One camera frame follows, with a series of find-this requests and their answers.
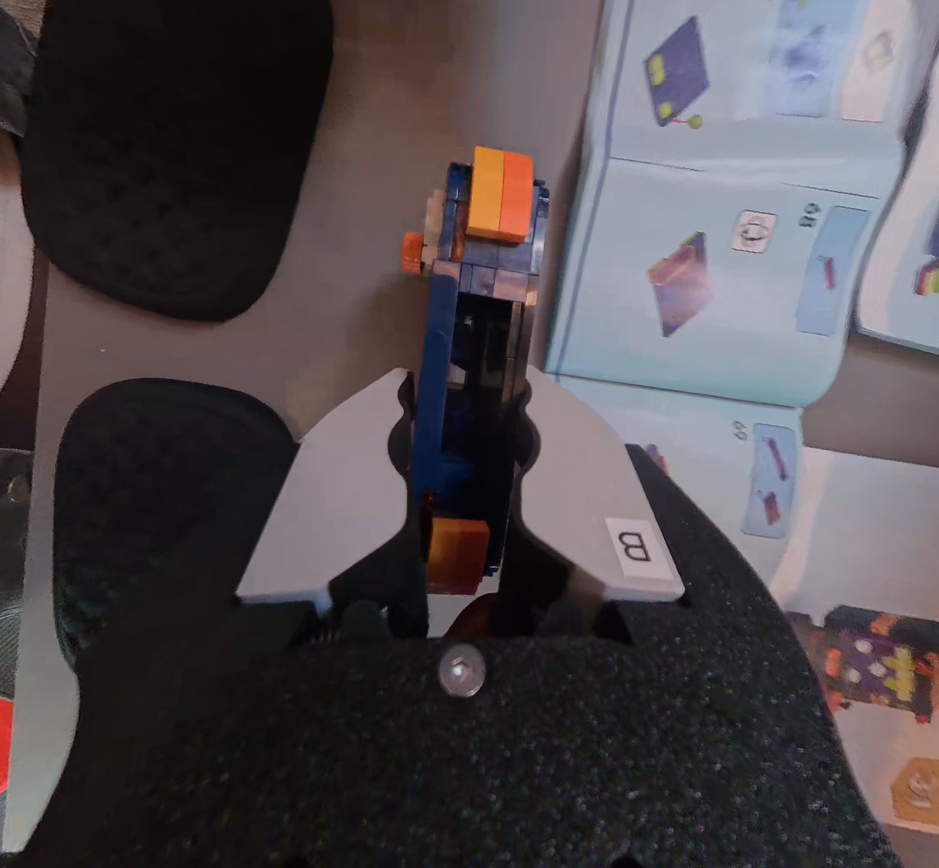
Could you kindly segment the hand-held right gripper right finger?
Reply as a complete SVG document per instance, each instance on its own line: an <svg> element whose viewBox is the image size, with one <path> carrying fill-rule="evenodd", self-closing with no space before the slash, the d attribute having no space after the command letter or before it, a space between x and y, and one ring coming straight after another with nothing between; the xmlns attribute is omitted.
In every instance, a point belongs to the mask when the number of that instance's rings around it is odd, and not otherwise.
<svg viewBox="0 0 939 868"><path fill-rule="evenodd" d="M533 366L518 424L506 626L534 631L556 615L586 631L623 604L680 602L685 583L617 432Z"/></svg>

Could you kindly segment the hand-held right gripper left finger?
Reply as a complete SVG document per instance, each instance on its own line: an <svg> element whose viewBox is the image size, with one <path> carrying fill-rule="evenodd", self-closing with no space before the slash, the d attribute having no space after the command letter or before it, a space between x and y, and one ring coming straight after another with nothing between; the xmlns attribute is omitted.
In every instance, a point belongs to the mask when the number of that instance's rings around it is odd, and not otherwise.
<svg viewBox="0 0 939 868"><path fill-rule="evenodd" d="M369 602L400 637L425 638L419 505L409 484L414 377L393 369L300 441L239 586L250 604L306 602L338 625Z"/></svg>

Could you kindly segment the blue toy brick game console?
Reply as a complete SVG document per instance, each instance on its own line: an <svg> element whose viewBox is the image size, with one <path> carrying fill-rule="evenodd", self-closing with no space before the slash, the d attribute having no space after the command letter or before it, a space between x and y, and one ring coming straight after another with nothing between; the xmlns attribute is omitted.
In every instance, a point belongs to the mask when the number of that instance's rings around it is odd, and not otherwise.
<svg viewBox="0 0 939 868"><path fill-rule="evenodd" d="M409 480L430 594L475 594L499 570L548 218L533 158L476 146L402 242L402 270L429 281Z"/></svg>

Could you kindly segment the brick instruction booklet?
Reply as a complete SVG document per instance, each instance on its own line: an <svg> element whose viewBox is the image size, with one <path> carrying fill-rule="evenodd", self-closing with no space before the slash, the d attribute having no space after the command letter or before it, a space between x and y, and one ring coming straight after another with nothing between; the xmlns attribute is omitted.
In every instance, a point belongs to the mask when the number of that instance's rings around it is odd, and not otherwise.
<svg viewBox="0 0 939 868"><path fill-rule="evenodd" d="M604 0L545 372L755 564L904 157L911 0Z"/></svg>

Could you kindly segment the arcade cover instruction booklet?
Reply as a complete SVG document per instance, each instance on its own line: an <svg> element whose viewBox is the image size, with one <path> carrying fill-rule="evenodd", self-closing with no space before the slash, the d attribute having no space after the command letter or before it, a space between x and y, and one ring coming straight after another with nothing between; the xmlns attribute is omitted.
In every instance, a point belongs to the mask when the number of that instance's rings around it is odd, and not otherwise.
<svg viewBox="0 0 939 868"><path fill-rule="evenodd" d="M807 449L772 591L888 827L937 836L937 469Z"/></svg>

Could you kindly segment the rainbow cover instruction booklet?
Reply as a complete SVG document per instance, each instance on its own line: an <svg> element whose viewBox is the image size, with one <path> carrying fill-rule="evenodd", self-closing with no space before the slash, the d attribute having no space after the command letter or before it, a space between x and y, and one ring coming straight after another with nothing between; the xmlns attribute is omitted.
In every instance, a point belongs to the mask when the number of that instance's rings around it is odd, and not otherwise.
<svg viewBox="0 0 939 868"><path fill-rule="evenodd" d="M859 287L859 332L938 352L938 145L924 129Z"/></svg>

